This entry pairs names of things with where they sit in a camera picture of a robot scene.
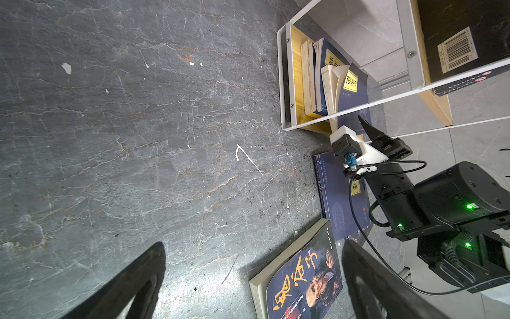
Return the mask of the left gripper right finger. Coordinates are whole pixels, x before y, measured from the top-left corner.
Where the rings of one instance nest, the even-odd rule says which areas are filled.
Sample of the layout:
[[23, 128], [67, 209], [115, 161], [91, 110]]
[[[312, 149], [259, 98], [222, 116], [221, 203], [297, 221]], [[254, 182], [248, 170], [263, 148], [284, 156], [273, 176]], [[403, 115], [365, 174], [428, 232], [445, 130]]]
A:
[[394, 276], [356, 242], [346, 240], [342, 266], [357, 318], [446, 318], [411, 288]]

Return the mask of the navy book Yi Jing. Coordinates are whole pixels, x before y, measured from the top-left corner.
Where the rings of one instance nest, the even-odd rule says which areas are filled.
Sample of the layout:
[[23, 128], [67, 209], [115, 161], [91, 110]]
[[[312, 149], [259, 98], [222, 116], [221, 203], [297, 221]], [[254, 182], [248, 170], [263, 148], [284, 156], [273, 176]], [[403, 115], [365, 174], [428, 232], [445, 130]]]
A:
[[310, 60], [310, 72], [311, 77], [311, 99], [312, 99], [312, 112], [315, 117], [318, 117], [317, 113], [317, 98], [316, 98], [316, 45], [312, 41], [309, 44], [309, 60]]

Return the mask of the blue book Han Feizi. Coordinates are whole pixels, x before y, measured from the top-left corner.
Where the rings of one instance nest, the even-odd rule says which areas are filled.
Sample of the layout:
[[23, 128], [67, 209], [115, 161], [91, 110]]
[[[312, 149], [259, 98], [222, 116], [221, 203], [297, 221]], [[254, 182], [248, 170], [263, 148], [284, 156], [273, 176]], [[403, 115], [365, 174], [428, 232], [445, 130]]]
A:
[[348, 60], [327, 39], [321, 38], [316, 45], [316, 98], [317, 113], [328, 115], [328, 102], [332, 101], [333, 88], [338, 76], [333, 70], [338, 66], [349, 64]]

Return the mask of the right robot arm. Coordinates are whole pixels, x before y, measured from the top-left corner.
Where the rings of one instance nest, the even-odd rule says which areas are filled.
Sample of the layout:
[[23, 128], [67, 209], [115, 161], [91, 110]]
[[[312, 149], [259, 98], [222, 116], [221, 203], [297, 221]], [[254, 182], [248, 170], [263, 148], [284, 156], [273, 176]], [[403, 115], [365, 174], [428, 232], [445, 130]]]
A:
[[387, 234], [416, 239], [417, 255], [442, 280], [475, 293], [509, 282], [509, 192], [475, 163], [460, 162], [419, 183], [402, 165], [411, 149], [365, 120], [372, 146], [387, 157], [364, 178], [385, 214]]

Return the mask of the navy book yellow label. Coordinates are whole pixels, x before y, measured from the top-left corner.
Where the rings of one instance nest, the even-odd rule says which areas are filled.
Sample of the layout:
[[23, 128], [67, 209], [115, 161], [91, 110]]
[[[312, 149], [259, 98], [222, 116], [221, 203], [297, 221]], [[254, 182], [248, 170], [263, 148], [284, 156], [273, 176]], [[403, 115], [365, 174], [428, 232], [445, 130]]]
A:
[[[357, 65], [351, 63], [349, 66], [338, 66], [333, 72], [338, 76], [338, 81], [333, 88], [331, 102], [328, 102], [328, 115], [369, 102], [367, 92], [368, 75]], [[369, 110], [363, 109], [329, 119], [331, 132], [334, 133], [338, 128], [347, 126], [358, 135], [362, 134], [364, 129], [357, 117], [358, 115], [364, 117], [366, 121], [371, 122]]]

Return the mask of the purple Guiguzi book front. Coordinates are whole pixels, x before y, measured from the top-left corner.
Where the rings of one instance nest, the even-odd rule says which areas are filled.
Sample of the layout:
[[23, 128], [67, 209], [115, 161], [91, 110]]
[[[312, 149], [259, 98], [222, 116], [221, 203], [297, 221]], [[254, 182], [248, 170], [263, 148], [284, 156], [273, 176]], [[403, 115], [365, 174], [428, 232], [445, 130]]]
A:
[[343, 289], [330, 220], [317, 221], [249, 284], [258, 318], [324, 318]]

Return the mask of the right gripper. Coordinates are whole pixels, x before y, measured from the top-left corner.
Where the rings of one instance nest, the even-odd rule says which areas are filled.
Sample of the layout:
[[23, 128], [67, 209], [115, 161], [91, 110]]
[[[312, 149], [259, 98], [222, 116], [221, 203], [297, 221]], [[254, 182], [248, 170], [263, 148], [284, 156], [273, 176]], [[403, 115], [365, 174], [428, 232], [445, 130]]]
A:
[[412, 191], [413, 183], [404, 173], [401, 165], [394, 163], [413, 154], [411, 148], [400, 138], [393, 140], [390, 136], [372, 126], [362, 116], [358, 115], [357, 117], [372, 146], [377, 150], [381, 150], [389, 158], [382, 166], [377, 166], [377, 171], [367, 172], [364, 175], [376, 199], [387, 199]]

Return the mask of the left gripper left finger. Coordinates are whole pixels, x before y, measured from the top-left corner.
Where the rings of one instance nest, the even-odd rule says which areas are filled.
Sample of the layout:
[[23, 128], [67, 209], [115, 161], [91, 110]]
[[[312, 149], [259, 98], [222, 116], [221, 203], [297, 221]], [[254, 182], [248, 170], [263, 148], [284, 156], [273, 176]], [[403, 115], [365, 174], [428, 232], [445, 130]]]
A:
[[152, 318], [165, 275], [165, 248], [154, 243], [99, 291], [64, 318]]

